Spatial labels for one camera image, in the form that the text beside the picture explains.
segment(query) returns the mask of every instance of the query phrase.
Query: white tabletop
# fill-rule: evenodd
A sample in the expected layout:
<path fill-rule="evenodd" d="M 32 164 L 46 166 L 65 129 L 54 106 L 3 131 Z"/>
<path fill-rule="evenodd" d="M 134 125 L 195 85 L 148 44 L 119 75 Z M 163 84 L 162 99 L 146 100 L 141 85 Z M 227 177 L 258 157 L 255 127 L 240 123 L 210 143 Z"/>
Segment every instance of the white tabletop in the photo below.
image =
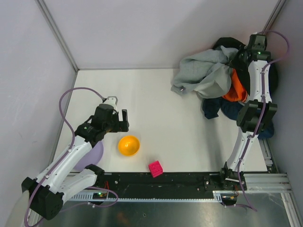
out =
<path fill-rule="evenodd" d="M 160 161 L 165 172 L 219 171 L 230 156 L 238 127 L 219 112 L 208 120 L 201 113 L 201 100 L 193 92 L 179 96 L 170 91 L 176 70 L 80 70 L 75 87 L 89 87 L 104 97 L 117 96 L 118 111 L 127 109 L 129 132 L 108 133 L 98 166 L 106 172 L 149 172 L 148 164 Z M 100 98 L 86 90 L 74 91 L 66 114 L 74 129 L 93 115 Z M 117 149 L 125 135 L 141 142 L 132 157 Z M 64 124 L 55 157 L 71 140 Z M 247 155 L 245 171 L 266 171 L 260 144 Z"/>

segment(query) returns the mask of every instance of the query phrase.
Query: pink cube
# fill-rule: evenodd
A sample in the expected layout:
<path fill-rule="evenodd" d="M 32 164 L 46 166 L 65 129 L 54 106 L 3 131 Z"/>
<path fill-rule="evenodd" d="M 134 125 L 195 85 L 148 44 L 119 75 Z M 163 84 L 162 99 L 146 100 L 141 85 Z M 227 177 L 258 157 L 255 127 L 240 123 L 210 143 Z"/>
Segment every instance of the pink cube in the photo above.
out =
<path fill-rule="evenodd" d="M 150 163 L 148 165 L 150 172 L 152 174 L 153 177 L 157 177 L 159 175 L 161 175 L 163 173 L 163 169 L 162 166 L 160 165 L 159 161 L 155 161 L 153 163 Z"/>

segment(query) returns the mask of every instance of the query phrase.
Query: orange bowl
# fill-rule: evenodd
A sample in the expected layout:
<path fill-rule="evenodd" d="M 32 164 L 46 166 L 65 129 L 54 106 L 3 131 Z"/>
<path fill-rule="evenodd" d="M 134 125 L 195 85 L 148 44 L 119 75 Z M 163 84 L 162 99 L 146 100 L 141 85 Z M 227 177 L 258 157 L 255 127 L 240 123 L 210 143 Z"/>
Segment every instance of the orange bowl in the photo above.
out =
<path fill-rule="evenodd" d="M 135 136 L 125 136 L 118 144 L 118 150 L 125 156 L 137 154 L 140 148 L 140 142 Z"/>

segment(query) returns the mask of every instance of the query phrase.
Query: gray wall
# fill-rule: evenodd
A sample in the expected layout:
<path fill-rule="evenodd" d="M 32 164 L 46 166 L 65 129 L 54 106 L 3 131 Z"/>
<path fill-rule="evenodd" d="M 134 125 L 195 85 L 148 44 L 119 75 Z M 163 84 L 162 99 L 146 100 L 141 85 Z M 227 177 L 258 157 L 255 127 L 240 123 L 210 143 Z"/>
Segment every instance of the gray wall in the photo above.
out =
<path fill-rule="evenodd" d="M 247 42 L 277 0 L 46 0 L 80 69 L 172 68 L 222 36 Z"/>
<path fill-rule="evenodd" d="M 274 117 L 275 136 L 270 141 L 281 172 L 287 172 L 297 203 L 303 213 L 303 1 L 290 0 L 273 30 L 285 34 L 291 45 L 290 56 L 278 63 L 280 83 L 273 101 L 278 104 Z M 283 39 L 275 34 L 268 39 L 275 57 L 285 53 Z"/>
<path fill-rule="evenodd" d="M 48 164 L 61 118 L 60 94 L 74 71 L 34 0 L 0 2 L 0 226 L 21 182 Z"/>

